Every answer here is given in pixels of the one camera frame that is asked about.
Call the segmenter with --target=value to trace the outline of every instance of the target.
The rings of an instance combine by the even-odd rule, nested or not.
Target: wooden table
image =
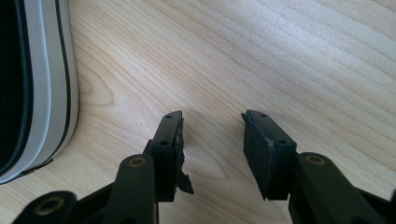
[[[78,69],[76,132],[51,165],[0,187],[1,223],[47,192],[82,198],[182,110],[195,195],[161,223],[290,223],[264,202],[240,114],[269,114],[353,185],[396,188],[396,4],[376,1],[69,1]]]

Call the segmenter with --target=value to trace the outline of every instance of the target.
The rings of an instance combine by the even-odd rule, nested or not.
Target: light wood grain surface
[[[394,1],[70,0],[69,13],[78,126],[51,165],[0,187],[1,223],[47,192],[112,182],[179,109],[195,195],[161,204],[161,223],[291,223],[248,168],[247,109],[355,186],[386,199],[396,188]]]

